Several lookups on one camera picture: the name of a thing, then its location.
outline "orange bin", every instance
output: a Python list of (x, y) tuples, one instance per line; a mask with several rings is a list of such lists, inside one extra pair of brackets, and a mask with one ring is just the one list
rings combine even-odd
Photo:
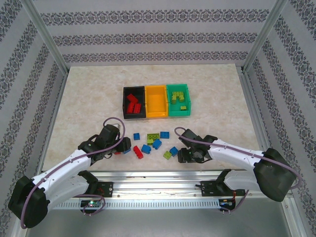
[(147, 118), (168, 116), (168, 98), (165, 85), (145, 86), (145, 107)]

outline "black bin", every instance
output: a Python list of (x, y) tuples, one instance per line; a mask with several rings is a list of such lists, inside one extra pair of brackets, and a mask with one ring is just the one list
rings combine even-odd
[[(130, 101), (127, 99), (127, 96), (132, 94), (138, 99), (138, 103), (141, 104), (141, 109), (139, 114), (128, 114), (127, 108)], [(123, 88), (123, 115), (124, 119), (143, 119), (146, 118), (146, 109), (145, 109), (145, 87), (144, 86), (135, 86), (135, 87), (124, 87)]]

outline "toy building block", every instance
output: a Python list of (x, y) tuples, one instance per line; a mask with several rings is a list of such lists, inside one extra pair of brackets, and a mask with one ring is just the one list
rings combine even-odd
[(147, 145), (151, 146), (154, 143), (153, 139), (147, 139)]
[(180, 96), (179, 96), (179, 100), (180, 100), (180, 102), (184, 102), (184, 96), (183, 96), (183, 95), (180, 95)]
[(140, 112), (140, 107), (141, 107), (141, 104), (136, 104), (136, 105), (135, 105), (134, 114), (139, 114), (139, 112)]
[(159, 139), (159, 133), (150, 133), (147, 134), (147, 145), (150, 146), (154, 143), (155, 140)]
[(140, 140), (140, 135), (139, 135), (139, 133), (134, 133), (133, 135), (134, 135), (134, 141)]
[(160, 132), (160, 138), (161, 139), (169, 139), (170, 138), (169, 132)]
[(127, 113), (128, 114), (132, 114), (134, 112), (134, 106), (135, 106), (135, 103), (133, 102), (130, 102), (128, 107), (127, 107)]
[(126, 154), (126, 153), (128, 153), (128, 152), (130, 152), (130, 149), (128, 149), (127, 151), (123, 152), (123, 154)]
[(170, 153), (169, 151), (166, 151), (166, 152), (163, 154), (163, 157), (165, 157), (166, 159), (170, 159), (171, 153)]
[(143, 153), (146, 153), (146, 154), (150, 154), (150, 151), (151, 151), (152, 149), (150, 148), (150, 146), (147, 146), (147, 145), (143, 145), (143, 147), (142, 147), (142, 152)]
[(144, 158), (143, 153), (139, 150), (139, 148), (138, 148), (137, 146), (135, 146), (135, 147), (133, 148), (133, 151), (135, 152), (135, 154), (137, 155), (137, 157), (138, 157), (139, 159)]
[(176, 102), (177, 102), (177, 96), (176, 95), (172, 95), (171, 103), (175, 104)]
[(158, 148), (161, 146), (162, 142), (161, 140), (157, 139), (154, 141), (153, 143), (153, 148), (155, 148), (156, 150), (158, 150)]
[(178, 149), (176, 147), (173, 147), (169, 151), (173, 157), (175, 157), (178, 154)]
[(133, 94), (129, 94), (129, 95), (127, 96), (127, 99), (128, 99), (130, 102), (134, 103), (134, 104), (137, 104), (137, 103), (138, 103), (138, 99), (137, 99), (135, 96), (133, 96)]

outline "red block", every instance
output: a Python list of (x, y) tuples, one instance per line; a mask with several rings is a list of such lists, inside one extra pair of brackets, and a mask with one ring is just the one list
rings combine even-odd
[(143, 153), (140, 151), (140, 149), (137, 146), (133, 147), (133, 151), (135, 152), (135, 154), (137, 155), (139, 159), (144, 157)]
[(136, 105), (135, 105), (134, 114), (139, 114), (139, 112), (140, 112), (140, 107), (141, 107), (141, 104), (136, 104)]
[(127, 96), (127, 98), (128, 98), (128, 100), (129, 100), (130, 102), (133, 102), (134, 104), (137, 104), (137, 103), (138, 103), (138, 99), (137, 99), (135, 96), (133, 96), (132, 94), (129, 94), (129, 95)]
[(132, 114), (133, 111), (134, 111), (134, 106), (135, 104), (133, 102), (130, 102), (129, 105), (128, 105), (128, 108), (127, 108), (127, 113), (128, 114)]

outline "patterned wallpaper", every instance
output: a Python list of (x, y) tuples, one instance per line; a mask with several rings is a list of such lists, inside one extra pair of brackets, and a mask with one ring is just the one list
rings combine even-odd
[(34, 176), (64, 77), (19, 0), (0, 0), (0, 237), (16, 181)]
[(303, 177), (295, 199), (308, 236), (316, 236), (315, 5), (289, 1), (249, 77), (270, 144)]
[(35, 4), (70, 66), (241, 66), (275, 0), (53, 2)]

